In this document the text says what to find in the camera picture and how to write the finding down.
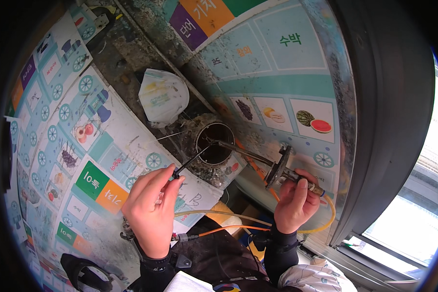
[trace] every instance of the wire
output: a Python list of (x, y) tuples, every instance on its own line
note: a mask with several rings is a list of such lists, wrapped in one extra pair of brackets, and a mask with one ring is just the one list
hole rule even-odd
[(227, 188), (226, 188), (226, 193), (227, 193), (227, 201), (226, 201), (226, 206), (227, 206), (227, 203), (229, 202), (230, 199), (229, 191), (227, 190)]
[(321, 230), (325, 230), (331, 224), (333, 224), (333, 221), (336, 218), (336, 208), (334, 208), (333, 201), (331, 200), (331, 198), (328, 195), (325, 194), (323, 197), (326, 199), (326, 201), (328, 201), (329, 207), (331, 207), (331, 212), (332, 212), (331, 219), (329, 219), (329, 221), (325, 225), (323, 225), (319, 228), (315, 228), (312, 230), (297, 230), (297, 233), (314, 233), (314, 232), (318, 232)]
[(255, 264), (256, 264), (256, 269), (258, 270), (258, 272), (260, 271), (260, 266), (258, 265), (258, 261), (256, 260), (255, 255), (253, 254), (251, 248), (250, 248), (250, 237), (251, 234), (248, 236), (248, 238), (246, 239), (246, 243), (248, 244), (248, 249), (250, 250), (251, 256), (253, 257), (253, 259), (255, 260)]
[[(328, 228), (328, 227), (333, 223), (334, 218), (336, 218), (336, 209), (334, 208), (333, 201), (332, 201), (331, 198), (330, 198), (328, 195), (326, 195), (326, 194), (325, 194), (323, 197), (324, 197), (324, 198), (326, 199), (326, 201), (328, 202), (329, 207), (331, 207), (331, 212), (332, 212), (331, 219), (329, 219), (329, 221), (328, 221), (325, 225), (323, 225), (323, 226), (321, 226), (321, 227), (319, 227), (319, 228), (311, 229), (311, 230), (297, 230), (297, 233), (303, 233), (303, 234), (306, 234), (306, 233), (314, 233), (314, 232), (318, 232), (318, 231), (321, 231), (321, 230), (325, 230), (326, 228)], [(262, 220), (259, 220), (259, 219), (255, 219), (255, 218), (252, 218), (252, 217), (249, 217), (249, 216), (245, 216), (245, 215), (241, 215), (241, 214), (235, 214), (235, 213), (222, 212), (222, 211), (212, 211), (212, 210), (192, 210), (192, 211), (184, 211), (184, 212), (176, 213), (176, 214), (175, 214), (175, 217), (179, 217), (179, 216), (183, 216), (183, 215), (188, 215), (188, 214), (196, 214), (196, 213), (216, 213), (216, 214), (224, 214), (224, 215), (229, 215), (229, 216), (235, 216), (235, 217), (239, 217), (239, 218), (249, 219), (249, 220), (251, 220), (251, 221), (255, 221), (255, 222), (261, 223), (261, 224), (266, 225), (266, 226), (272, 226), (272, 224), (270, 224), (270, 223), (268, 223), (268, 222), (265, 222), (265, 221), (262, 221)], [(231, 225), (231, 226), (226, 226), (226, 227), (222, 227), (221, 230), (226, 229), (226, 228), (229, 228), (229, 227), (244, 227), (244, 225)], [(246, 227), (246, 228), (249, 228), (249, 229), (256, 229), (256, 228), (257, 228), (257, 227), (252, 227), (252, 228), (250, 228), (250, 227), (248, 227), (248, 226), (245, 226), (245, 227)]]
[(200, 234), (198, 234), (198, 236), (199, 236), (199, 237), (203, 237), (203, 236), (205, 236), (205, 235), (208, 235), (208, 234), (211, 234), (211, 233), (214, 233), (214, 232), (217, 232), (217, 231), (221, 231), (221, 230), (224, 230), (224, 229), (227, 229), (227, 228), (234, 228), (234, 227), (240, 227), (240, 228), (245, 227), (245, 228), (248, 228), (248, 229), (256, 229), (256, 230), (263, 230), (263, 231), (268, 231), (268, 230), (269, 230), (269, 229), (267, 229), (267, 228), (261, 228), (261, 227), (256, 227), (256, 226), (247, 226), (247, 225), (229, 225), (229, 226), (221, 227), (221, 228), (214, 229), (214, 230), (211, 230), (211, 231), (207, 231), (207, 232), (200, 233)]
[(235, 217), (239, 217), (239, 218), (255, 221), (255, 222), (261, 223), (261, 224), (266, 225), (266, 226), (272, 226), (271, 223), (268, 223), (268, 222), (265, 222), (265, 221), (262, 221), (262, 220), (250, 217), (250, 216), (245, 216), (245, 215), (235, 214), (235, 213), (228, 213), (228, 212), (223, 212), (223, 211), (213, 211), (213, 210), (184, 211), (184, 212), (175, 213), (175, 217), (179, 217), (179, 216), (183, 216), (183, 215), (188, 215), (188, 214), (196, 214), (196, 213), (215, 213), (215, 214), (223, 214), (223, 215), (235, 216)]
[(220, 262), (219, 252), (218, 252), (218, 242), (216, 241), (216, 237), (214, 236), (214, 234), (212, 234), (212, 236), (213, 236), (214, 242), (216, 243), (215, 244), (216, 245), (216, 258), (218, 259), (218, 263), (219, 263), (220, 269), (226, 275), (226, 277), (230, 279), (230, 276), (226, 273), (226, 271), (224, 271), (224, 268), (222, 267), (222, 264)]
[[(237, 144), (237, 146), (239, 146), (241, 149), (245, 149), (242, 145), (242, 143), (240, 143), (240, 141), (238, 139), (235, 139), (235, 144)], [(248, 162), (250, 162), (250, 165), (253, 167), (253, 169), (258, 173), (258, 175), (260, 176), (260, 178), (264, 181), (264, 175), (261, 173), (260, 168), (256, 165), (255, 161), (253, 159), (251, 159), (250, 157), (246, 157), (246, 159), (248, 160)], [(271, 192), (271, 194), (274, 196), (274, 198), (276, 199), (276, 201), (280, 201), (279, 197), (277, 196), (276, 192), (274, 189), (270, 189), (269, 190)]]

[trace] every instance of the person's right hand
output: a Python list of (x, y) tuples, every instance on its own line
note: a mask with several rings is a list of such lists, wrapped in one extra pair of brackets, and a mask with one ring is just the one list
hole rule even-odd
[[(185, 176), (169, 181), (175, 165), (160, 168), (140, 176), (122, 206), (122, 213), (130, 223), (144, 253), (153, 259), (169, 253), (174, 229), (174, 207)], [(157, 204), (163, 192), (162, 202)]]
[[(296, 168), (295, 172), (308, 178), (318, 185), (318, 179), (306, 170)], [(279, 191), (280, 202), (274, 210), (274, 221), (277, 230), (284, 234), (290, 234), (308, 221), (319, 207), (319, 196), (308, 190), (308, 181), (302, 178), (298, 183), (286, 179)]]

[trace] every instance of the metal tool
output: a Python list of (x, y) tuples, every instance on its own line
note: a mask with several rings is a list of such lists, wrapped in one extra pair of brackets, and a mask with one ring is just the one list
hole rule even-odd
[(174, 171), (174, 173), (172, 174), (172, 177), (174, 179), (179, 179), (180, 175), (179, 173), (184, 170), (187, 166), (189, 166), (190, 164), (192, 164), (192, 162), (197, 159), (201, 154), (203, 154), (203, 152), (206, 151), (206, 149), (208, 149), (210, 146), (212, 145), (217, 145), (217, 142), (212, 142), (211, 144), (209, 144), (208, 147), (204, 148), (203, 150), (199, 151), (192, 159), (188, 160), (184, 165), (182, 165), (179, 169), (177, 169), (176, 171)]
[[(298, 182), (300, 179), (304, 178), (303, 176), (297, 174), (295, 171), (286, 167), (287, 161), (289, 160), (289, 157), (291, 155), (292, 146), (290, 145), (288, 145), (286, 148), (284, 148), (284, 146), (281, 147), (281, 149), (279, 150), (279, 153), (282, 154), (281, 159), (279, 160), (279, 162), (275, 163), (269, 159), (264, 158), (263, 156), (239, 148), (233, 144), (229, 144), (223, 141), (213, 141), (213, 143), (217, 143), (221, 147), (236, 151), (240, 154), (246, 155), (253, 158), (254, 160), (260, 161), (270, 166), (271, 170), (264, 178), (266, 182), (266, 190), (269, 190), (280, 177), (285, 177), (295, 182)], [(310, 182), (308, 182), (308, 189), (319, 196), (323, 196), (325, 194), (325, 190)]]

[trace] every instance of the wetsuit sleeve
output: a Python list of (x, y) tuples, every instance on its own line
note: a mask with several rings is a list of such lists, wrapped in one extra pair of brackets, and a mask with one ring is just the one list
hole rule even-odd
[(271, 283), (277, 287), (279, 277), (291, 266), (298, 264), (297, 231), (284, 234), (271, 227), (271, 242), (266, 246), (264, 266)]
[(142, 291), (162, 292), (175, 276), (174, 267), (169, 263), (171, 252), (159, 260), (145, 258), (140, 262)]

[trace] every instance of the purple label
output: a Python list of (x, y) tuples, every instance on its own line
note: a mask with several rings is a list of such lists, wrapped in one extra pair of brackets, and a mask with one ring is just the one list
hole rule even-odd
[(26, 65), (24, 66), (23, 71), (21, 71), (21, 83), (23, 85), (23, 89), (26, 89), (26, 85), (29, 83), (29, 80), (31, 79), (35, 71), (36, 67), (34, 65), (34, 57), (31, 55)]
[(181, 4), (177, 5), (175, 8), (174, 14), (172, 14), (169, 23), (191, 50), (196, 49), (208, 39), (204, 31)]
[(44, 288), (44, 292), (54, 292), (54, 290), (50, 289), (45, 284), (42, 284), (42, 287)]

